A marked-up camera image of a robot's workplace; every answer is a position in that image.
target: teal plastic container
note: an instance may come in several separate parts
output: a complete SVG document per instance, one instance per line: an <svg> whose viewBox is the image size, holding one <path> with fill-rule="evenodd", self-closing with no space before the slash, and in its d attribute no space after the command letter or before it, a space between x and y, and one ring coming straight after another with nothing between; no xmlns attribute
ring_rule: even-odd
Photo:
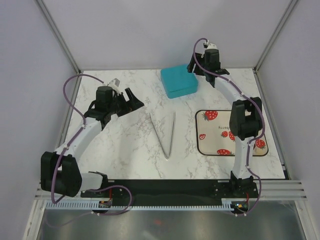
<svg viewBox="0 0 320 240"><path fill-rule="evenodd" d="M194 94L198 90L198 80L187 71L187 64L164 68L160 71L161 81L168 98Z"/></svg>

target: marble table surface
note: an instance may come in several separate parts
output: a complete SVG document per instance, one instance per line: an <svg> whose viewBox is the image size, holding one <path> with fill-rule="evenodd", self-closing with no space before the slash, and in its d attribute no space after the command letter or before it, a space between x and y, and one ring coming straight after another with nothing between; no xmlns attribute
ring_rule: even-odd
<svg viewBox="0 0 320 240"><path fill-rule="evenodd" d="M259 96L251 69L228 69L234 82L251 96ZM197 149L195 114L198 110L231 110L231 105L216 89L197 76L198 91L169 99L160 79L160 70L85 71L109 83L120 80L120 90L130 87L144 107L124 115L112 116L105 129L97 135L78 162L81 172L98 171L109 179L229 179L234 156L206 156ZM101 83L83 77L75 106L84 113L95 99ZM150 115L175 110L176 122L171 157L167 160L153 129ZM69 139L82 121L73 111L68 129ZM166 125L166 118L156 119ZM265 137L269 151L266 156L253 157L251 169L262 179L284 179L275 142L267 118Z"/></svg>

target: red strawberry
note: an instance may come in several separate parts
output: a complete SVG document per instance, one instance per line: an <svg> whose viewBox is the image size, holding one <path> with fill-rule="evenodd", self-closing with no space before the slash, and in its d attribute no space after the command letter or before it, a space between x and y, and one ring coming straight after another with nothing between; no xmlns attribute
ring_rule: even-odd
<svg viewBox="0 0 320 240"><path fill-rule="evenodd" d="M211 121L215 119L217 116L218 116L217 111L205 111L205 113L203 114L204 120L206 121Z"/></svg>
<svg viewBox="0 0 320 240"><path fill-rule="evenodd" d="M223 137L223 138L228 137L228 132L227 132L227 131L223 131L223 132L221 133L221 137Z"/></svg>
<svg viewBox="0 0 320 240"><path fill-rule="evenodd" d="M255 145L257 148L264 149L266 146L266 143L265 143L265 141L263 141L261 139L257 139L257 140L255 140Z"/></svg>
<svg viewBox="0 0 320 240"><path fill-rule="evenodd" d="M216 153L219 155L231 155L231 152L227 149L219 149Z"/></svg>
<svg viewBox="0 0 320 240"><path fill-rule="evenodd" d="M205 134L200 134L200 135L199 135L199 139L200 139L200 140L205 139L205 137L206 137L206 135L205 135Z"/></svg>
<svg viewBox="0 0 320 240"><path fill-rule="evenodd" d="M236 140L234 134L233 134L231 131L229 131L229 138L230 138L232 141L235 141L235 140Z"/></svg>

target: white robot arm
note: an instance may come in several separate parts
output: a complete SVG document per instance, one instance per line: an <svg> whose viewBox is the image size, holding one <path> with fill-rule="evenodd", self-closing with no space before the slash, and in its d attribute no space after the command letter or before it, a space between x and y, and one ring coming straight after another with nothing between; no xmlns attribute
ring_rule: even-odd
<svg viewBox="0 0 320 240"><path fill-rule="evenodd" d="M256 188L252 172L248 170L248 163L253 156L253 139L258 136L263 128L261 114L262 101L259 97L249 97L232 81L229 72L221 68L219 50L208 40L203 44L204 53L196 53L196 45L190 64L187 66L189 73L205 76L232 105L229 127L235 136L235 161L231 171L230 183L235 195Z"/></svg>
<svg viewBox="0 0 320 240"><path fill-rule="evenodd" d="M74 197L79 191L103 188L108 180L107 175L100 172L80 172L78 161L90 142L111 120L111 115L126 115L144 106L130 88L125 92L129 101L119 91L120 81L112 80L108 86L100 86L96 91L96 99L84 114L84 122L75 130L73 140L66 141L54 152L45 152L41 157L41 188L64 196ZM61 170L56 168L60 161Z"/></svg>

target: strawberry placemat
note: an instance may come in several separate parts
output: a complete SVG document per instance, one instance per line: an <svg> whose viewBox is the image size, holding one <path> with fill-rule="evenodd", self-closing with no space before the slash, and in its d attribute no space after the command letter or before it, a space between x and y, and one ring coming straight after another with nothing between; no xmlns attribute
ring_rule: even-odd
<svg viewBox="0 0 320 240"><path fill-rule="evenodd" d="M235 136L229 127L230 110L200 110L195 114L197 148L203 155L234 156ZM255 141L254 156L268 153L266 137Z"/></svg>

